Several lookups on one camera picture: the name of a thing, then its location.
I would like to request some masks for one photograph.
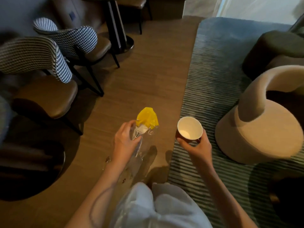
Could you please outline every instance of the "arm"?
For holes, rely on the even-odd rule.
[[[100,179],[74,213],[66,228],[102,227],[118,178],[130,160],[141,136],[131,140],[130,128],[135,120],[125,122],[115,135],[112,161],[106,166]]]
[[[212,164],[212,146],[204,130],[200,143],[192,147],[181,138],[177,138],[180,145],[188,151],[192,163],[206,187],[217,208],[222,221],[228,228],[257,228],[256,224],[249,218],[248,214],[230,194],[226,186],[218,177]]]

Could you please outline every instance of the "paper cup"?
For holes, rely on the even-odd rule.
[[[177,133],[187,142],[198,140],[203,134],[203,127],[201,123],[192,117],[183,117],[177,123]]]

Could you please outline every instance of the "rug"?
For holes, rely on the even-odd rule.
[[[212,144],[213,164],[219,177],[260,228],[292,227],[276,215],[267,184],[280,169],[304,173],[304,152],[291,160],[254,166],[228,159],[214,138],[217,122],[244,92],[251,80],[241,64],[261,34],[289,29],[289,25],[241,19],[210,18],[197,30],[180,117],[197,118]],[[185,150],[175,142],[168,182],[184,189],[209,218],[213,228],[224,227],[211,197]]]

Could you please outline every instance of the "forearm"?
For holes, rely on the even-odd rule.
[[[90,191],[78,210],[70,219],[66,228],[102,227],[114,187],[122,169],[109,163],[94,188]]]
[[[213,167],[196,165],[211,198],[228,228],[257,228],[255,223],[249,218],[248,214],[235,200],[226,186],[220,180]]]

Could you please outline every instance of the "white clothing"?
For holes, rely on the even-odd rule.
[[[212,228],[185,191],[169,183],[135,184],[116,207],[110,228]]]

